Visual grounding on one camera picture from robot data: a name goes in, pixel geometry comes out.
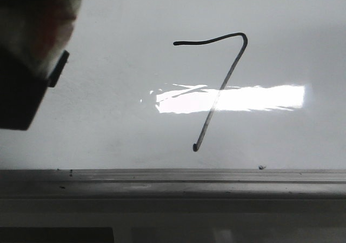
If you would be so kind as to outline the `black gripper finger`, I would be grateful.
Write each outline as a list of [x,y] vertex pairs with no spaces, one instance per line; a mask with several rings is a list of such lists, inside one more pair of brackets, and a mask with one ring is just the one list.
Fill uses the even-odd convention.
[[1,49],[1,129],[26,131],[47,88],[55,87],[67,63],[65,50],[47,79],[34,76],[12,54]]

